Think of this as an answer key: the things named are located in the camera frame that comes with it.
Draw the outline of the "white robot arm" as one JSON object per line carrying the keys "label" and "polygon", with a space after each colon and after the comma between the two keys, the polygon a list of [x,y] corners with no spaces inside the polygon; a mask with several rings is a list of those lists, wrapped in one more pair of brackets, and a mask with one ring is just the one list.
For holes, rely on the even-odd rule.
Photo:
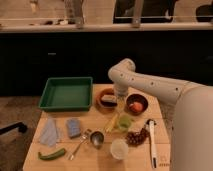
{"label": "white robot arm", "polygon": [[135,72],[125,58],[108,71],[118,96],[132,87],[174,105],[170,171],[213,171],[213,86]]}

